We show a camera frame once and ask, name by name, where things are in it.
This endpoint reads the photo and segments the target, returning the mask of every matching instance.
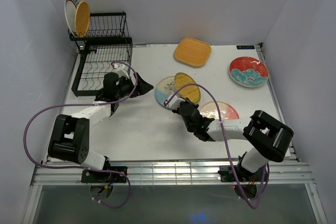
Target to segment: table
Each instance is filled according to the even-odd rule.
[[[241,56],[258,58],[255,49],[237,50],[236,46],[212,46],[207,63],[192,68],[173,58],[176,45],[133,48],[132,67],[148,83],[156,86],[163,78],[185,72],[206,87],[218,101],[232,105],[240,118],[264,110],[278,118],[267,85],[245,88],[229,76],[230,62]],[[79,57],[75,64],[76,72]],[[200,106],[211,101],[201,91]],[[75,97],[69,86],[66,103],[91,103],[94,97]],[[72,114],[84,107],[66,107],[63,114]],[[252,145],[244,140],[229,140],[233,158],[242,156]],[[182,118],[163,108],[154,97],[154,90],[141,97],[122,102],[116,113],[94,126],[90,132],[90,149],[112,161],[180,161],[226,159],[224,142],[202,142],[187,132]]]

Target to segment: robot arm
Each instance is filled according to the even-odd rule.
[[[204,142],[224,140],[221,123],[227,139],[248,140],[254,148],[243,155],[236,167],[242,178],[251,177],[269,161],[282,162],[293,137],[292,129],[261,110],[255,111],[250,118],[220,122],[203,117],[198,105],[188,99],[175,96],[169,107],[173,113],[181,115],[187,130]]]
[[[131,98],[148,93],[153,86],[145,82],[138,73],[137,85]],[[119,104],[99,105],[118,101],[133,90],[135,81],[130,78],[125,65],[113,65],[113,71],[104,76],[103,88],[98,91],[92,106],[72,115],[58,115],[52,130],[48,155],[71,161],[84,167],[103,169],[108,163],[104,157],[89,148],[90,129],[104,118],[115,113]]]

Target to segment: wire rack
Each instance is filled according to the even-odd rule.
[[[125,45],[90,46],[90,51],[85,60],[77,91],[101,89],[105,74],[112,70],[112,61],[130,62],[129,51]]]
[[[80,63],[72,84],[76,96],[95,96],[103,87],[105,74],[111,72],[111,62],[131,63],[132,38],[129,37],[126,13],[91,13],[87,33],[78,36],[69,31],[80,51]],[[77,42],[83,41],[80,47]]]

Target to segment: dish rack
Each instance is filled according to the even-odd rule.
[[[103,87],[106,73],[111,72],[111,62],[125,61],[131,64],[132,38],[126,21],[126,13],[91,13],[89,30],[84,35],[69,38],[79,49],[80,62],[72,84],[75,96],[96,96]]]

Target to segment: pink plate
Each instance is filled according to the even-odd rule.
[[[225,102],[217,102],[219,109],[221,110],[222,119],[239,119],[238,112],[230,105]],[[219,119],[217,107],[214,102],[208,102],[200,108],[200,113],[202,116],[207,118]]]
[[[229,67],[229,73],[240,85],[255,88],[268,80],[268,70],[259,60],[252,57],[234,59]]]

